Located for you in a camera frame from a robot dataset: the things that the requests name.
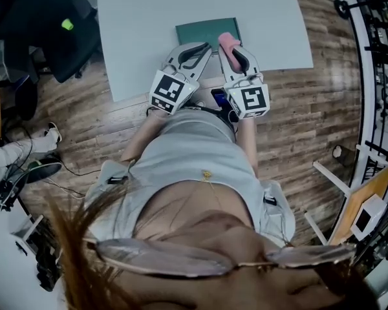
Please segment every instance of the green book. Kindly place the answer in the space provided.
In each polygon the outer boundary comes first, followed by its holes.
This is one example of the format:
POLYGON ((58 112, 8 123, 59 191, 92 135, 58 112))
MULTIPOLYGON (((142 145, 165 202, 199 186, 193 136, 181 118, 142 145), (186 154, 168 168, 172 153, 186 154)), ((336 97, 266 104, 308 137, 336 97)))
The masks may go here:
POLYGON ((235 39, 241 41, 240 31, 235 17, 188 23, 178 25, 175 29, 177 30, 180 45, 205 41, 211 45, 213 52, 217 52, 219 49, 219 36, 222 33, 229 32, 235 39))

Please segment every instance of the wooden floor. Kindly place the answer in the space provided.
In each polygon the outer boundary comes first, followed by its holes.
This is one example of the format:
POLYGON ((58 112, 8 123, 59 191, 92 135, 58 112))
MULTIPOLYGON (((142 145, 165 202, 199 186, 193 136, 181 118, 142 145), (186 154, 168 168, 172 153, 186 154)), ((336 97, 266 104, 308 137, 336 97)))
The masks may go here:
MULTIPOLYGON (((296 244, 314 236, 304 211, 310 211, 323 230, 334 221, 342 194, 315 171, 312 162, 319 160, 339 177, 349 177, 350 171, 334 162, 331 152, 336 144, 354 148, 361 110, 358 57, 349 22, 337 16, 333 0, 299 0, 299 4, 314 68, 264 72, 272 109, 258 120, 257 144, 260 178, 280 182, 296 214, 296 244)), ((63 161, 83 174, 120 157, 143 122, 146 108, 146 96, 113 103, 104 63, 97 61, 80 80, 59 84, 43 77, 38 113, 28 127, 33 131, 49 121, 57 123, 63 134, 58 149, 63 161)), ((85 193, 97 176, 77 177, 64 170, 54 180, 85 193)), ((28 186, 22 198, 33 214, 48 212, 48 198, 66 206, 72 200, 43 182, 28 186)))

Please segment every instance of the pink object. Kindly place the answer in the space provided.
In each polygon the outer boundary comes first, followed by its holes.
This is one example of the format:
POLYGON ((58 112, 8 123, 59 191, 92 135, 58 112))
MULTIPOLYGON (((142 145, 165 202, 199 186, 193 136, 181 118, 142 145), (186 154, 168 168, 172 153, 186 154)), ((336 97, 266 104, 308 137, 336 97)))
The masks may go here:
POLYGON ((232 63, 232 68, 234 72, 241 73, 241 65, 238 60, 233 55, 233 48, 239 46, 241 41, 236 40, 231 33, 225 32, 219 36, 219 43, 227 55, 227 58, 232 63))

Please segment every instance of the person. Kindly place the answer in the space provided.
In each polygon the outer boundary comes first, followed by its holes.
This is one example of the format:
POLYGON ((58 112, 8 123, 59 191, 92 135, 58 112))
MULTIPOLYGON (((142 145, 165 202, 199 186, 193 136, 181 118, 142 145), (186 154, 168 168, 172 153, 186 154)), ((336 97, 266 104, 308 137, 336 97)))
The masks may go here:
POLYGON ((29 154, 46 153, 55 150, 62 136, 55 123, 50 122, 43 136, 21 141, 13 141, 0 147, 0 181, 4 178, 7 167, 25 159, 29 154))
POLYGON ((265 233, 257 158, 253 119, 234 132, 211 112, 152 110, 122 154, 126 177, 100 176, 73 215, 50 202, 68 308, 377 309, 347 263, 270 264, 290 236, 265 233))

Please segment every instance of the black chair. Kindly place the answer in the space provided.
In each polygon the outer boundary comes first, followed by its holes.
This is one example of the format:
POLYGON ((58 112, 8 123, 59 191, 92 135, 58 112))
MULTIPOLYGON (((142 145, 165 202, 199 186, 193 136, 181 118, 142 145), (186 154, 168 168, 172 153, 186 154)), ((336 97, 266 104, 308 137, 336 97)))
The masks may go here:
POLYGON ((54 77, 60 83, 66 81, 100 44, 95 16, 88 0, 0 0, 6 68, 31 75, 29 46, 39 47, 54 77), (65 20, 73 28, 62 26, 65 20))
POLYGON ((5 134, 5 125, 16 117, 22 121, 30 121, 38 106, 38 85, 29 76, 25 76, 10 85, 14 90, 14 106, 1 111, 1 119, 5 120, 2 134, 5 134))

